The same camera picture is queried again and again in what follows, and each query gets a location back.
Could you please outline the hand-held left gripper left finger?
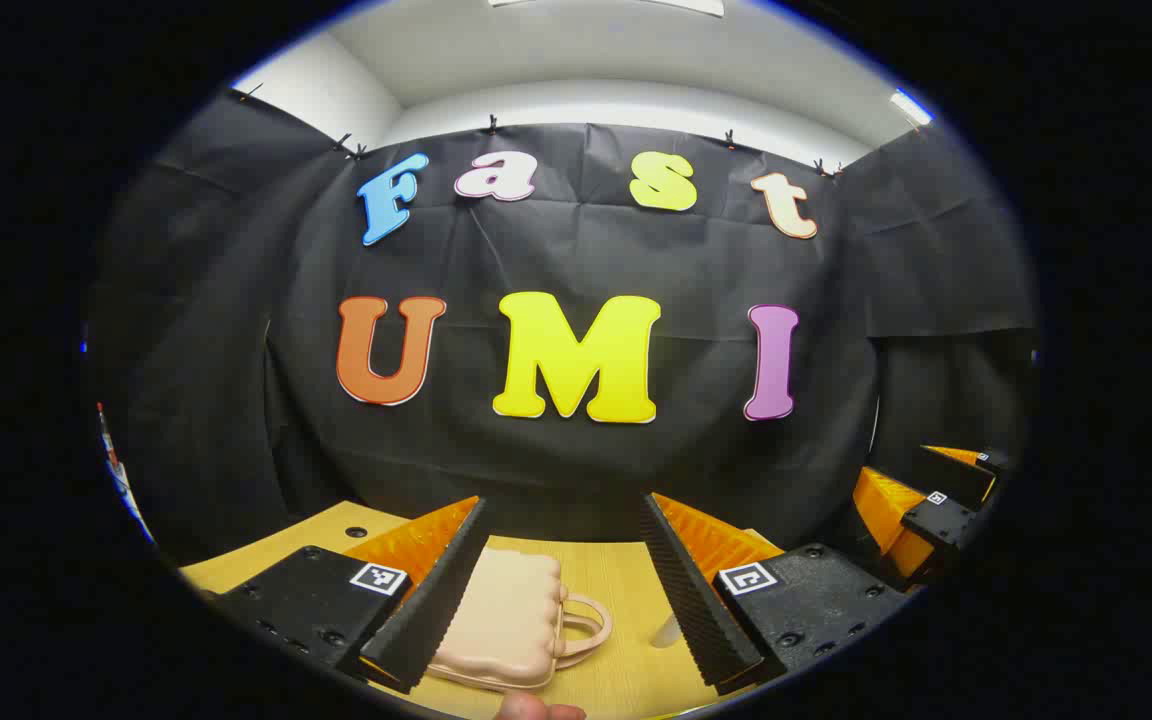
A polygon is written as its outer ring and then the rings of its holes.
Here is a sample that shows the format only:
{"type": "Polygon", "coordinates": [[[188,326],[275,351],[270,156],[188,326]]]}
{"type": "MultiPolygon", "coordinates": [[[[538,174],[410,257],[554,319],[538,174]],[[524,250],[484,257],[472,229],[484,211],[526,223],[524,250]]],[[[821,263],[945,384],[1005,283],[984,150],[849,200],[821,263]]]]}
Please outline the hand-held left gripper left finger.
{"type": "Polygon", "coordinates": [[[442,644],[488,538],[488,501],[407,520],[339,502],[202,561],[223,619],[339,679],[410,694],[442,644]]]}

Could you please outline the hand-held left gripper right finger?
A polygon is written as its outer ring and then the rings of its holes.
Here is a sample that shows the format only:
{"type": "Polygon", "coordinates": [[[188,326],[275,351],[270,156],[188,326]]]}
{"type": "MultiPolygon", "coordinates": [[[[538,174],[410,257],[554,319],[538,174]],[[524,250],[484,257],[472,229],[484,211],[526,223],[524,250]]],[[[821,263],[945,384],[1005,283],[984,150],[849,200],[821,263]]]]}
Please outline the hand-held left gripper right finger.
{"type": "Polygon", "coordinates": [[[641,533],[687,650],[718,694],[814,670],[914,598],[827,544],[782,551],[658,493],[643,498],[641,533]]]}

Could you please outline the pink suitcase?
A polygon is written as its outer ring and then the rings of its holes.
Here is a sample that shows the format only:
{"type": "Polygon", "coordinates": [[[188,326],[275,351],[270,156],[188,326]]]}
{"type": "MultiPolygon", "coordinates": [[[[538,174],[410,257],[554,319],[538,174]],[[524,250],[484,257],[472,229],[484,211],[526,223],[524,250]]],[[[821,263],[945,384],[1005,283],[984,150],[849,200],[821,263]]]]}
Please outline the pink suitcase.
{"type": "Polygon", "coordinates": [[[488,691],[540,691],[613,628],[602,602],[568,591],[558,559],[485,548],[426,673],[488,691]]]}

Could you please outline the black backdrop cloth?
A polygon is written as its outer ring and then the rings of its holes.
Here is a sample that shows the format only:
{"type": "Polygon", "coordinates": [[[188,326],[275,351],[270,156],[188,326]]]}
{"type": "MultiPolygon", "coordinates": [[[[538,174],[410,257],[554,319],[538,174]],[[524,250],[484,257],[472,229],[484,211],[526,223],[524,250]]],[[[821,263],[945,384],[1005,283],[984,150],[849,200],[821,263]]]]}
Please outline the black backdrop cloth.
{"type": "Polygon", "coordinates": [[[353,159],[229,92],[94,255],[84,397],[179,564],[347,500],[632,541],[655,491],[796,544],[865,465],[1018,456],[1033,407],[1025,249],[935,128],[836,179],[599,124],[353,159]]]}

